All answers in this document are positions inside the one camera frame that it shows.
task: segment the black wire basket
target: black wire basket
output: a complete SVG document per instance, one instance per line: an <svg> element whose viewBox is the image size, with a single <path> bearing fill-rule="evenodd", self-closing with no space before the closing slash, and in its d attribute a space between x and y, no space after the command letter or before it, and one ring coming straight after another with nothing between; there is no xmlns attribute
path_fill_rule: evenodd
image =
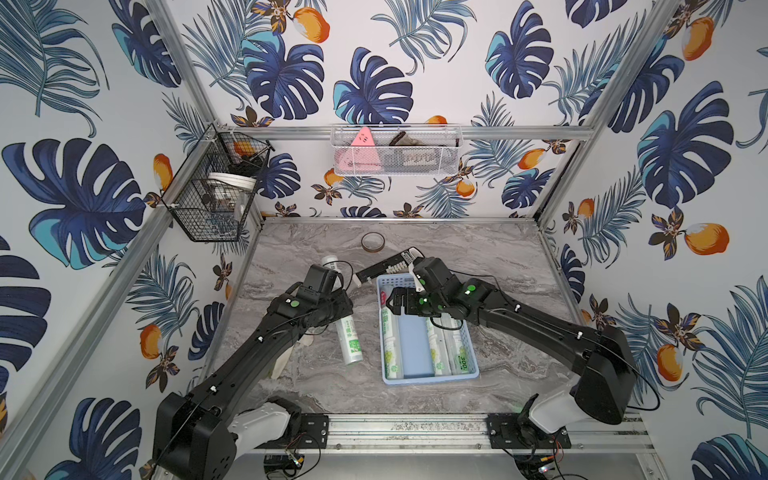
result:
<svg viewBox="0 0 768 480"><path fill-rule="evenodd" d="M216 133L177 199L172 204L163 199L163 204L193 242L238 241L257 188L244 190L209 175L257 179L272 151L269 141L237 132Z"/></svg>

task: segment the gray marble surface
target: gray marble surface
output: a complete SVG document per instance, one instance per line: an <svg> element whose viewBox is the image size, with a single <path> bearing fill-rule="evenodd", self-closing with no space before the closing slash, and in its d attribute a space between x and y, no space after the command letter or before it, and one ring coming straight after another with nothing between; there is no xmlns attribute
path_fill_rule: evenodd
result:
<svg viewBox="0 0 768 480"><path fill-rule="evenodd" d="M377 231L386 247L367 253L364 233ZM452 269L496 275L502 288L533 307L561 318L568 310L532 227L517 223L267 223L259 238L240 298L214 362L220 366L256 329L267 305L292 283L303 280L311 263L337 255L356 269L418 247ZM503 333L469 326L480 367L477 379L420 386L382 381L378 302L371 283L349 290L364 360L345 365L336 325L297 346L278 379L261 380L243 407L267 397L291 400L305 412L482 413L519 410L533 393L567 379L559 362Z"/></svg>

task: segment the white wire basket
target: white wire basket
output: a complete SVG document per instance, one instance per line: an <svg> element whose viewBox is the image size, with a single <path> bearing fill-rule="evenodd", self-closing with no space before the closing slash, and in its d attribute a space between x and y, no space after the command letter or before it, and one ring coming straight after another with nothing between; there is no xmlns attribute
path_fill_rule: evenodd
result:
<svg viewBox="0 0 768 480"><path fill-rule="evenodd" d="M367 125L375 147L351 147L366 125L335 125L331 129L333 168L347 177L450 176L458 171L464 146L459 125ZM420 145L390 147L402 132Z"/></svg>

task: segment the blue plastic basket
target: blue plastic basket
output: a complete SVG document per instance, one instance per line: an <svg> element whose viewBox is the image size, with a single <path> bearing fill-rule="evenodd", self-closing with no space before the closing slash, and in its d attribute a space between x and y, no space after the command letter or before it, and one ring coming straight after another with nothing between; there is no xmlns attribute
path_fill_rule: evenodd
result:
<svg viewBox="0 0 768 480"><path fill-rule="evenodd" d="M382 297L382 286L404 286L414 287L415 283L410 273L397 273L394 275L381 275L376 277L376 290L378 298ZM480 376L477 359L475 358L475 349L472 347L472 339L469 338L467 324L459 331L462 342L468 352L467 367L469 373L464 375L444 375L435 376L435 370L432 367L432 354L429 350L429 338L427 337L426 318L416 315L400 315L399 334L400 350L402 354L403 379L390 380L386 378L384 369L384 336L382 331L382 306L379 301L379 341L381 342L382 355L382 379L387 385L408 385L411 383L435 383L435 382L453 382L455 380L476 379Z"/></svg>

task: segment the roll of tape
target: roll of tape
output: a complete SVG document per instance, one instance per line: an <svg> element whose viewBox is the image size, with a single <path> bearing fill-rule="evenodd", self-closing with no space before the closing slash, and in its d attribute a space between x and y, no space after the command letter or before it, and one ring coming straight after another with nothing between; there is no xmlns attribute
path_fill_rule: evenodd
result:
<svg viewBox="0 0 768 480"><path fill-rule="evenodd" d="M384 236L379 232L368 232L360 239L360 246L368 253L384 250Z"/></svg>

